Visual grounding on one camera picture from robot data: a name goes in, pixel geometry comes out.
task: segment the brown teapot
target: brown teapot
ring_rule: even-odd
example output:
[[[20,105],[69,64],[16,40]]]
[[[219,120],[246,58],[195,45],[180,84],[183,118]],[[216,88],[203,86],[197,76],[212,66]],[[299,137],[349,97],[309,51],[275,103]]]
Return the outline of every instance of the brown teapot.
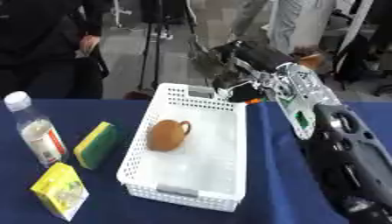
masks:
[[[163,120],[157,123],[148,135],[148,146],[152,151],[172,151],[178,148],[191,132],[189,122]]]

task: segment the green scouring pad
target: green scouring pad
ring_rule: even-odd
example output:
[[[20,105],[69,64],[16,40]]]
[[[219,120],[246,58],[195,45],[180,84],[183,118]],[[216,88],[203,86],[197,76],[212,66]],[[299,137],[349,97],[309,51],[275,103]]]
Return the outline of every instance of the green scouring pad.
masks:
[[[117,140],[116,127],[108,122],[101,122],[75,147],[73,153],[82,167],[94,170],[115,148]]]

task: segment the basket handle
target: basket handle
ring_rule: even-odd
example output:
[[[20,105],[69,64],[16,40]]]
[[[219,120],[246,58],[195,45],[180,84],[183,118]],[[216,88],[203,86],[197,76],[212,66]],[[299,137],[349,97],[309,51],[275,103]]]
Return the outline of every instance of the basket handle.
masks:
[[[206,99],[215,99],[218,95],[211,87],[188,87],[188,96]]]
[[[199,192],[192,189],[185,189],[170,185],[157,185],[157,191],[159,193],[169,193],[177,196],[183,196],[188,198],[198,198]]]

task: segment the bottle label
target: bottle label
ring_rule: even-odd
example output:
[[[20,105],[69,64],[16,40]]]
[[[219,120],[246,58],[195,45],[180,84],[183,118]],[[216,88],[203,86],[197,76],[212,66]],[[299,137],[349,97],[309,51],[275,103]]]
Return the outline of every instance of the bottle label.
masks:
[[[39,139],[26,142],[44,165],[60,161],[61,156],[66,153],[66,148],[55,128],[50,128]]]

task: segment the sneaker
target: sneaker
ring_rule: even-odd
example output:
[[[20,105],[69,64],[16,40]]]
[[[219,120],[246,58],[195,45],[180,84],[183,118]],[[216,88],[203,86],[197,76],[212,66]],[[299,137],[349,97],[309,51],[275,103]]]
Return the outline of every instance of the sneaker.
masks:
[[[228,35],[228,39],[227,39],[226,43],[231,43],[237,39],[238,39],[237,35],[230,33],[230,35]]]
[[[151,34],[151,36],[156,39],[157,36],[158,36],[158,32],[154,31]],[[161,37],[160,38],[161,39],[165,39],[165,40],[172,40],[174,38],[174,36],[167,29],[163,29],[162,32],[161,32]]]

